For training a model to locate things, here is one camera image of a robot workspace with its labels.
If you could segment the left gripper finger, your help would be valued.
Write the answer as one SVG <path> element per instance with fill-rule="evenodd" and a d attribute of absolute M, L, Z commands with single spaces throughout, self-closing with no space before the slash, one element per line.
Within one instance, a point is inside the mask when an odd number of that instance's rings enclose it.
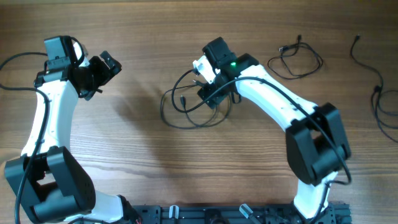
<path fill-rule="evenodd" d="M 109 67 L 111 76 L 117 75 L 122 70 L 122 65 L 114 59 L 108 51 L 103 51 L 100 57 L 104 60 L 105 64 Z"/>
<path fill-rule="evenodd" d="M 103 91 L 100 89 L 95 89 L 95 90 L 90 90 L 90 91 L 83 91 L 79 94 L 79 98 L 83 98 L 86 101 L 89 101 L 92 99 L 95 93 L 102 93 Z"/>

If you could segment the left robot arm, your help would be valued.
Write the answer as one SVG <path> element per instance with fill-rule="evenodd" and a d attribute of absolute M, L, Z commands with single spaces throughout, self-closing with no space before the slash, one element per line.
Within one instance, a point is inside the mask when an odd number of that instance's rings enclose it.
<path fill-rule="evenodd" d="M 134 214 L 121 196 L 101 193 L 70 152 L 77 101 L 89 100 L 121 71 L 108 52 L 87 58 L 67 35 L 45 39 L 47 61 L 33 91 L 37 108 L 28 142 L 4 175 L 16 195 L 14 218 L 33 223 L 129 223 Z"/>

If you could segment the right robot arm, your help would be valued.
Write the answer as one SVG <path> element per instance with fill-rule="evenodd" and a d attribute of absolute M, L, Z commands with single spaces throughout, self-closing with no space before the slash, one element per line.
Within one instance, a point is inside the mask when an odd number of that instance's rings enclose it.
<path fill-rule="evenodd" d="M 213 108 L 228 94 L 247 98 L 268 114 L 284 131 L 287 161 L 298 178 L 293 206 L 307 223 L 316 223 L 328 206 L 332 184 L 343 170 L 352 181 L 346 160 L 351 155 L 339 111 L 332 104 L 318 106 L 273 79 L 249 54 L 237 57 L 222 37 L 202 49 L 194 71 L 206 84 L 198 92 Z"/>

